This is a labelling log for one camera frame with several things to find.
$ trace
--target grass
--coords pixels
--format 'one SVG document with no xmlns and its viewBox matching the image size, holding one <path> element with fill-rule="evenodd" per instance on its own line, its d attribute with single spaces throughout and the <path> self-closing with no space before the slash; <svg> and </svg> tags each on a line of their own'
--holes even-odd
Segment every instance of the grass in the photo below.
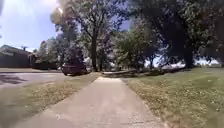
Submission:
<svg viewBox="0 0 224 128">
<path fill-rule="evenodd" d="M 50 105 L 72 95 L 94 81 L 99 74 L 71 77 L 64 81 L 0 90 L 0 127 L 9 128 Z"/>
<path fill-rule="evenodd" d="M 223 128 L 224 69 L 124 79 L 171 128 Z"/>
</svg>

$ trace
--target car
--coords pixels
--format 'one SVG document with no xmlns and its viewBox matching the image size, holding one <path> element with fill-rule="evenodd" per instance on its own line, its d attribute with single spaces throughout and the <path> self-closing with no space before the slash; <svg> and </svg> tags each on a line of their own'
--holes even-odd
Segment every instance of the car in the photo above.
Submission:
<svg viewBox="0 0 224 128">
<path fill-rule="evenodd" d="M 86 70 L 85 65 L 63 65 L 61 67 L 62 73 L 65 76 L 69 75 L 84 75 L 87 74 L 88 71 Z"/>
</svg>

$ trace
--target concrete sidewalk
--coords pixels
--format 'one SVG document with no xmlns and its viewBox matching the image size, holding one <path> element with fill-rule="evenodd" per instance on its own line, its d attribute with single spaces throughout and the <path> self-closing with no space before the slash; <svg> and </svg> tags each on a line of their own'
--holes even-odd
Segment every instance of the concrete sidewalk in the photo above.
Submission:
<svg viewBox="0 0 224 128">
<path fill-rule="evenodd" d="M 98 78 L 14 128 L 164 128 L 120 79 Z"/>
</svg>

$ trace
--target blue sky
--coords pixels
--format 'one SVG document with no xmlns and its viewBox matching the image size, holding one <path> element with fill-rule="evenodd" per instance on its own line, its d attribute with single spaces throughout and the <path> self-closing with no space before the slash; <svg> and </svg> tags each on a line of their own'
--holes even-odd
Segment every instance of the blue sky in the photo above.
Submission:
<svg viewBox="0 0 224 128">
<path fill-rule="evenodd" d="M 5 0 L 0 17 L 0 46 L 39 48 L 41 41 L 57 34 L 50 21 L 50 14 L 57 6 L 57 0 Z M 122 28 L 129 25 L 126 21 Z"/>
</svg>

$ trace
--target street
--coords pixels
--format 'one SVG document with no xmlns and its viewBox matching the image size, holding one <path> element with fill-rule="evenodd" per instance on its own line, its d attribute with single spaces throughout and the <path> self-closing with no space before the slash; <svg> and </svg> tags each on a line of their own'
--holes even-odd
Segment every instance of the street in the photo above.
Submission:
<svg viewBox="0 0 224 128">
<path fill-rule="evenodd" d="M 62 73 L 0 73 L 0 88 L 24 86 L 66 78 Z"/>
</svg>

